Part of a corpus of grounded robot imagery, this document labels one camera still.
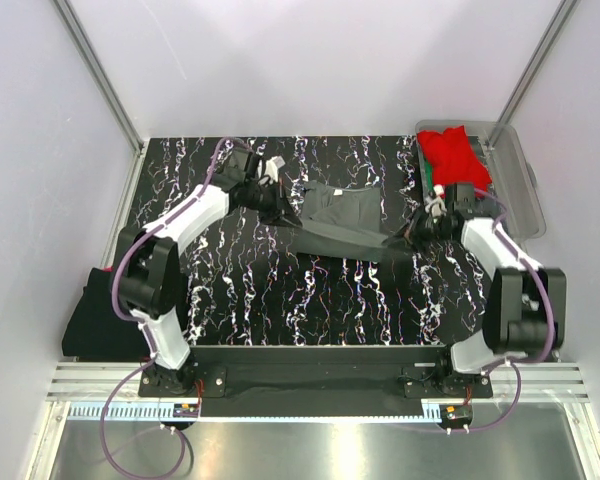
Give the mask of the grey t shirt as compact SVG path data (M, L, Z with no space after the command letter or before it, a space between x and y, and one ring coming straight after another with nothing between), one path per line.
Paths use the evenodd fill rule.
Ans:
M411 249L405 239L382 230L378 187L344 189L308 181L289 250L295 254L381 262Z

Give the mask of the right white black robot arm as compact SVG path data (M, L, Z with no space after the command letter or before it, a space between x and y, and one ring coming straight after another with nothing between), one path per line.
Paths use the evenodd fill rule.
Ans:
M386 249L422 251L434 241L456 240L491 281L479 332L447 347L424 383L456 396L489 380L500 365L538 364L564 342L567 279L525 253L507 234L504 212L479 203L491 195L471 183L437 185L425 204L384 241Z

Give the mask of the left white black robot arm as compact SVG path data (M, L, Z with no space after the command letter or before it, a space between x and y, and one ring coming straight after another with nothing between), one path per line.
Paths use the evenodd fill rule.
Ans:
M119 232L111 305L144 337L149 361L143 370L160 391L185 396L201 385L181 325L186 297L181 253L238 208L257 212L266 225L301 227L280 174L284 165L280 156L266 159L234 141L227 157L213 153L204 181L180 204L141 228Z

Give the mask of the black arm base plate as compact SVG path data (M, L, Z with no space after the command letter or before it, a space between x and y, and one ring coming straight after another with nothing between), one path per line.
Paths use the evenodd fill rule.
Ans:
M491 382L453 371L432 346L196 347L184 367L150 367L142 397L190 398L212 418L407 417L421 401L489 399Z

